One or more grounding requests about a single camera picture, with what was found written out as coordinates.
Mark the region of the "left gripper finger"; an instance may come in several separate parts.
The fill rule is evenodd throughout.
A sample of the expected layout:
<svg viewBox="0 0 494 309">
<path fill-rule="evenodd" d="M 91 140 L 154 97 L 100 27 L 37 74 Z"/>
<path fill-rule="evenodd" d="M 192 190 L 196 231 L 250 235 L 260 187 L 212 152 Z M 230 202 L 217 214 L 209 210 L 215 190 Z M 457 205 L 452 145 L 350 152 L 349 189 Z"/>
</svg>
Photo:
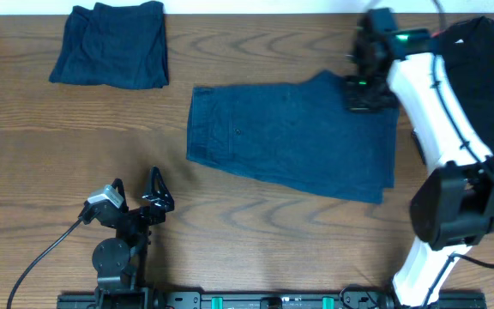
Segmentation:
<svg viewBox="0 0 494 309">
<path fill-rule="evenodd" d="M 125 190 L 124 190 L 124 183 L 120 178 L 115 178 L 111 184 L 113 189 L 120 195 L 120 197 L 123 199 L 123 202 L 120 206 L 121 210 L 127 210 L 128 205 L 127 205 L 127 200 L 126 200 L 126 195 L 125 195 Z"/>
<path fill-rule="evenodd" d="M 172 194 L 167 189 L 161 172 L 156 166 L 150 169 L 142 199 L 164 211 L 173 211 L 175 209 Z"/>
</svg>

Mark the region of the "blue denim shorts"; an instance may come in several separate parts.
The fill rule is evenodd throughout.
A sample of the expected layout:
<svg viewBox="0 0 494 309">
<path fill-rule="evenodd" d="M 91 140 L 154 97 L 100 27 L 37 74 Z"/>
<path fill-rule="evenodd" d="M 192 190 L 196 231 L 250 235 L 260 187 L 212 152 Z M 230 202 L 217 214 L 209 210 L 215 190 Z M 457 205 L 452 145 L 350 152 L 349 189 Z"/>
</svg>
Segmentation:
<svg viewBox="0 0 494 309">
<path fill-rule="evenodd" d="M 346 80 L 195 87 L 189 161 L 325 197 L 380 203 L 395 184 L 399 112 L 349 112 Z"/>
</svg>

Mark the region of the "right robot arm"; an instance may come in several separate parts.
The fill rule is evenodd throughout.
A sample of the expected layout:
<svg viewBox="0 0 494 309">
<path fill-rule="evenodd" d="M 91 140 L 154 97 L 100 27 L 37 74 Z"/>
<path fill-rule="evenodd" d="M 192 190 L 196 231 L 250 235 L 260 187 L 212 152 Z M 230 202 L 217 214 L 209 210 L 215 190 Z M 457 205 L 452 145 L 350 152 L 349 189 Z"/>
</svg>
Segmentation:
<svg viewBox="0 0 494 309">
<path fill-rule="evenodd" d="M 415 238 L 391 289 L 375 308 L 482 308 L 483 294 L 442 293 L 459 260 L 494 231 L 494 157 L 461 108 L 437 42 L 428 30 L 401 30 L 388 8 L 358 20 L 357 72 L 346 79 L 352 112 L 402 107 L 428 176 L 410 203 Z"/>
</svg>

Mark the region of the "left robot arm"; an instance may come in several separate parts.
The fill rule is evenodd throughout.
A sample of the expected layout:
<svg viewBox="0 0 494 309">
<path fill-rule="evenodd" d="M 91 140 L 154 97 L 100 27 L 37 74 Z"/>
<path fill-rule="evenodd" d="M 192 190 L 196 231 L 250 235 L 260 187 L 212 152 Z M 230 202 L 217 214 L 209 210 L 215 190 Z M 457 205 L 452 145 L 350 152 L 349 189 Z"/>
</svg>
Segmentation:
<svg viewBox="0 0 494 309">
<path fill-rule="evenodd" d="M 174 200 L 158 167 L 152 167 L 142 198 L 147 205 L 130 209 L 121 179 L 91 193 L 79 219 L 84 224 L 96 220 L 115 231 L 93 250 L 97 271 L 95 308 L 164 308 L 165 296 L 145 280 L 150 227 L 166 221 L 174 210 Z"/>
</svg>

